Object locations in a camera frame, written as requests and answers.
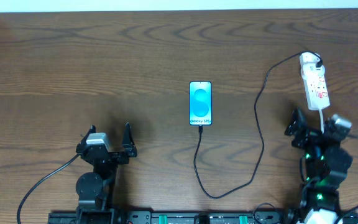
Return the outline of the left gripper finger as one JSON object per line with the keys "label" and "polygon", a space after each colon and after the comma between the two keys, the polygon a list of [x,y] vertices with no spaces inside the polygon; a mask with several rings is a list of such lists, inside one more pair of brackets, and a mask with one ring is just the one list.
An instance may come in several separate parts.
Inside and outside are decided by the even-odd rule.
{"label": "left gripper finger", "polygon": [[96,127],[94,125],[91,125],[88,132],[83,136],[82,140],[79,142],[78,146],[82,147],[82,146],[86,145],[86,140],[89,137],[89,135],[93,134],[95,132],[96,132]]}
{"label": "left gripper finger", "polygon": [[131,133],[131,125],[126,123],[122,139],[122,147],[126,152],[135,152],[135,142]]}

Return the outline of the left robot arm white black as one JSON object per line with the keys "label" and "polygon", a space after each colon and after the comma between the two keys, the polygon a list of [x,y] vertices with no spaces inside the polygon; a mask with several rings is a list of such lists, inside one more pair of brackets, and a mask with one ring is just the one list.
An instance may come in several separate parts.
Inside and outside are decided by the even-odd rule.
{"label": "left robot arm white black", "polygon": [[137,148],[126,123],[122,139],[123,150],[112,152],[106,133],[98,133],[96,127],[89,131],[76,147],[76,153],[93,166],[91,172],[83,174],[76,182],[79,196],[76,223],[126,223],[125,211],[112,202],[117,168],[126,165],[137,156]]}

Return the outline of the blue Galaxy smartphone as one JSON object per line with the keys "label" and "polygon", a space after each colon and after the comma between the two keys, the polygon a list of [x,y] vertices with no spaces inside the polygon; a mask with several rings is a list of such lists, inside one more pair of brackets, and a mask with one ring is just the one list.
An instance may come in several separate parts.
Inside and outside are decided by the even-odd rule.
{"label": "blue Galaxy smartphone", "polygon": [[210,126],[213,123],[212,83],[193,81],[189,84],[189,124]]}

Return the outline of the white power strip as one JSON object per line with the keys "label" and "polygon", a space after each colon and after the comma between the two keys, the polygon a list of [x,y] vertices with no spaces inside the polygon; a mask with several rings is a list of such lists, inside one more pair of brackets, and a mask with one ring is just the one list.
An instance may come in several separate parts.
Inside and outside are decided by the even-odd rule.
{"label": "white power strip", "polygon": [[308,109],[323,110],[330,106],[324,70],[302,71]]}

